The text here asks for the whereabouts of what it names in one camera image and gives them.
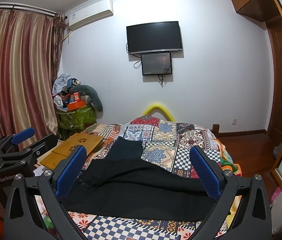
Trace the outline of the black pants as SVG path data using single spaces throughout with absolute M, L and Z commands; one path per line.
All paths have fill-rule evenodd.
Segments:
M 195 222 L 216 201 L 199 179 L 142 159 L 94 159 L 61 203 L 67 211 L 89 215 Z

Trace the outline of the orange fleece blanket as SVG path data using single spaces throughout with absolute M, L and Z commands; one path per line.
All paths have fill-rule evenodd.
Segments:
M 237 177 L 242 176 L 242 170 L 239 164 L 233 163 L 233 160 L 229 153 L 226 150 L 225 145 L 223 145 L 219 140 L 214 139 L 215 142 L 217 143 L 217 148 L 219 151 L 219 156 L 220 156 L 220 163 L 221 163 L 221 168 L 223 170 L 230 170 L 232 171 Z

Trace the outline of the patchwork patterned bedspread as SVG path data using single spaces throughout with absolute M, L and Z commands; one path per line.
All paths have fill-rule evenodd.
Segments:
M 221 167 L 215 135 L 198 125 L 144 115 L 124 125 L 95 124 L 83 133 L 104 138 L 97 151 L 88 156 L 84 170 L 93 159 L 106 157 L 118 137 L 142 141 L 141 159 L 180 177 L 197 178 L 189 160 L 190 148 L 195 145 Z M 200 222 L 114 218 L 77 212 L 70 212 L 70 217 L 87 239 L 188 239 L 200 225 Z

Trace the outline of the green fabric storage bag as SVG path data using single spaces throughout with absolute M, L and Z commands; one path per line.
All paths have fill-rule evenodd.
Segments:
M 67 140 L 74 133 L 80 133 L 96 123 L 97 117 L 92 106 L 86 105 L 73 111 L 55 111 L 60 140 Z

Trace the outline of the folded dark teal garment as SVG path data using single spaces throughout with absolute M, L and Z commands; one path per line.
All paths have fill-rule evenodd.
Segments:
M 105 159 L 122 160 L 122 159 L 139 159 L 143 153 L 142 141 L 126 140 L 118 137 L 110 148 Z

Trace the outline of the orange box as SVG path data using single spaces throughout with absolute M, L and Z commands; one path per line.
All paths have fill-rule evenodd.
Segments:
M 68 111 L 74 111 L 74 110 L 79 109 L 81 107 L 85 107 L 85 105 L 86 105 L 85 100 L 74 101 L 74 102 L 71 102 L 67 105 L 67 109 L 68 109 Z

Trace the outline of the pile of clothes on bag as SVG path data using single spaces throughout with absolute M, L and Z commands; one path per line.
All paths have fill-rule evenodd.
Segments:
M 81 82 L 71 77 L 70 74 L 61 74 L 55 81 L 52 87 L 53 103 L 56 106 L 62 106 L 63 101 L 69 97 L 69 90 L 73 87 L 81 85 Z

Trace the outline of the red and gold curtain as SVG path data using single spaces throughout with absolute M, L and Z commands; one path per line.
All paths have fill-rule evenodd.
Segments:
M 57 132 L 52 87 L 64 28 L 59 16 L 0 9 L 0 138 L 34 128 L 21 148 Z

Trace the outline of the brown wooden door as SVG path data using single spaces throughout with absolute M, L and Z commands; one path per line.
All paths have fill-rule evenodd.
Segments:
M 275 143 L 282 143 L 282 19 L 268 25 L 274 58 L 274 97 L 268 136 Z

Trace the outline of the yellow foam bed rail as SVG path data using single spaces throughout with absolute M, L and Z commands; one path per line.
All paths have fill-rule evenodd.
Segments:
M 143 115 L 150 115 L 154 111 L 159 111 L 165 117 L 167 121 L 176 122 L 176 119 L 172 116 L 172 114 L 168 111 L 168 109 L 160 103 L 151 104 L 143 113 Z

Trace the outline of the small wall mounted screen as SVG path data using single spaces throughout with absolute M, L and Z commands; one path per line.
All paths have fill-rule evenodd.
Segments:
M 170 53 L 149 53 L 141 55 L 142 75 L 172 74 L 172 59 Z

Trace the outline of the wall mounted black television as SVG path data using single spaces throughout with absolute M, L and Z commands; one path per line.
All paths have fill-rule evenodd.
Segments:
M 160 51 L 182 51 L 178 21 L 153 22 L 126 27 L 127 51 L 142 54 Z

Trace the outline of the white wall air conditioner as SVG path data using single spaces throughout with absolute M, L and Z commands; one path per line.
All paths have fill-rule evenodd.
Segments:
M 67 30 L 74 31 L 111 16 L 113 16 L 113 3 L 111 0 L 102 0 L 90 5 L 80 5 L 67 12 Z

